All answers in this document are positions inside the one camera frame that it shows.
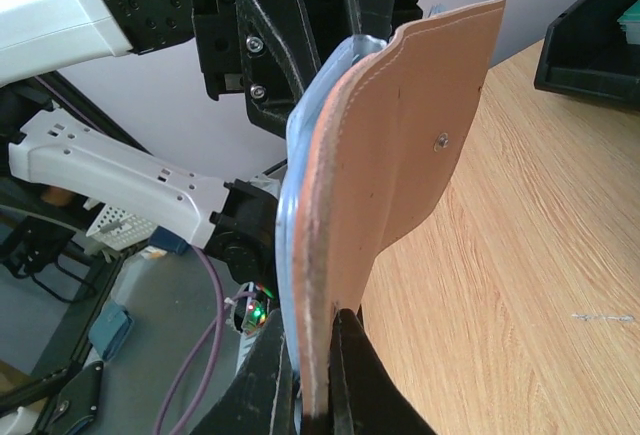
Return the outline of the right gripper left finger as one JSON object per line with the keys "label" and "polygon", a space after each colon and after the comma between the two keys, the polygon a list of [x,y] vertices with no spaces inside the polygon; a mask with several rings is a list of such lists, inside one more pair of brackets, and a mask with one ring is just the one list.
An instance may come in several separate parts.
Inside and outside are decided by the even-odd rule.
{"label": "right gripper left finger", "polygon": [[270,313],[243,364],[220,400],[192,435],[290,435],[294,375],[281,311]]}

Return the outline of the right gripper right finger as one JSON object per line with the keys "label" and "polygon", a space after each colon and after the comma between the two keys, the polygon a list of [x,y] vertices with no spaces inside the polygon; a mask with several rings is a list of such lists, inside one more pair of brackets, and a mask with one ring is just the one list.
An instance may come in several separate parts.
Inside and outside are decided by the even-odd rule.
{"label": "right gripper right finger", "polygon": [[329,385],[331,434],[435,434],[391,380],[350,309],[334,319]]}

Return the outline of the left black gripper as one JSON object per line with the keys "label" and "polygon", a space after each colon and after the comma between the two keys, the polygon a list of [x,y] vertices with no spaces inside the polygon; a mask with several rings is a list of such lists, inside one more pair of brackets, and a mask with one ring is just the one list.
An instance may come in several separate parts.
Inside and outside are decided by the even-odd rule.
{"label": "left black gripper", "polygon": [[245,92],[250,122],[280,138],[323,62],[350,37],[351,62],[420,18],[418,0],[192,0],[207,95]]}

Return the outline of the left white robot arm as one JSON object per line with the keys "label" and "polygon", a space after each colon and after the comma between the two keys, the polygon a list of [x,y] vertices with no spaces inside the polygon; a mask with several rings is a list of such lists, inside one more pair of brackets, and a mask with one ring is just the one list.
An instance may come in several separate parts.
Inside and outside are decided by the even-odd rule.
{"label": "left white robot arm", "polygon": [[81,201],[119,205],[224,262],[236,282],[275,291],[276,197],[165,162],[118,123],[151,123],[165,96],[126,78],[108,83],[107,106],[64,70],[193,43],[207,95],[242,95],[249,122],[280,137],[343,40],[386,40],[422,15],[419,0],[1,0],[1,172],[77,194],[37,208],[41,219],[78,230],[89,224]]}

